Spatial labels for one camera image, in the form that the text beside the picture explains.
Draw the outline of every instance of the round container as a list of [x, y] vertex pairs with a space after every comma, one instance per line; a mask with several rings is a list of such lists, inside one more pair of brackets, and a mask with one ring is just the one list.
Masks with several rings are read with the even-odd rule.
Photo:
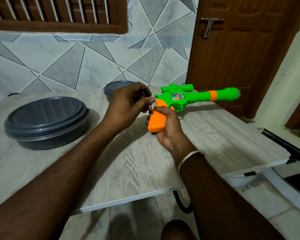
[[115, 89], [123, 88], [123, 87], [129, 86], [133, 83], [134, 83], [134, 81], [126, 81], [126, 80], [124, 80], [124, 81], [113, 81], [113, 82], [108, 83], [104, 87], [103, 92], [104, 92], [107, 100], [110, 102], [111, 98], [112, 98], [113, 91]]
[[45, 150], [63, 146], [88, 128], [89, 109], [73, 97], [49, 97], [25, 104], [4, 122], [8, 137], [22, 147]]

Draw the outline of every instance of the tabletop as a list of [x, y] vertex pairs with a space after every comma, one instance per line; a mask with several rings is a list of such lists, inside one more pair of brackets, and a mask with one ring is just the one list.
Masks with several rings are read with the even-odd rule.
[[[160, 94], [159, 87], [150, 87]], [[22, 148], [4, 132], [14, 109], [53, 96], [69, 96], [90, 109], [90, 127], [76, 141], [50, 150]], [[18, 94], [0, 102], [0, 204], [76, 145], [104, 117], [109, 102], [102, 90]], [[104, 150], [81, 188], [74, 214], [184, 188], [170, 153], [145, 125], [148, 114], [120, 133]], [[184, 133], [219, 175], [235, 176], [286, 163], [290, 154], [213, 102], [188, 104], [179, 114]]]

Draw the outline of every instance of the person's left hand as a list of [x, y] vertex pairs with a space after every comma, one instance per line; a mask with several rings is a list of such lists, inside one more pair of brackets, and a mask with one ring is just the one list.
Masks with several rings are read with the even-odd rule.
[[[148, 90], [150, 97], [141, 94], [145, 89]], [[149, 88], [140, 82], [114, 90], [103, 122], [116, 133], [122, 132], [132, 125], [140, 112], [146, 113], [150, 110], [149, 105], [156, 101], [151, 95]]]

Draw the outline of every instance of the silver bangle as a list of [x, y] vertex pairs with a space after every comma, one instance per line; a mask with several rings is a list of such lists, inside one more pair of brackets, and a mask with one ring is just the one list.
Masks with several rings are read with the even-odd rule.
[[197, 153], [197, 152], [199, 152], [201, 155], [203, 155], [203, 153], [200, 152], [199, 150], [195, 150], [195, 151], [193, 151], [193, 152], [190, 152], [187, 156], [185, 156], [185, 157], [182, 159], [182, 161], [179, 163], [179, 166], [178, 166], [178, 172], [179, 172], [179, 173], [180, 173], [180, 168], [181, 168], [182, 164], [187, 160], [187, 158], [190, 157], [191, 155]]

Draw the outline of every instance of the person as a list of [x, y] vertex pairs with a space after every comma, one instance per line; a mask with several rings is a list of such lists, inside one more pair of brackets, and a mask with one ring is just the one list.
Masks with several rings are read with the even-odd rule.
[[[147, 89], [149, 97], [140, 95]], [[76, 194], [98, 157], [116, 135], [155, 102], [137, 82], [113, 93], [103, 120], [75, 147], [0, 205], [0, 240], [57, 239], [67, 222]], [[155, 107], [167, 116], [165, 131], [156, 133], [178, 168], [196, 147], [183, 133], [175, 111]], [[194, 153], [183, 161], [180, 175], [188, 191], [201, 239], [284, 239], [280, 233], [209, 165]], [[161, 239], [195, 239], [180, 220], [164, 226]]]

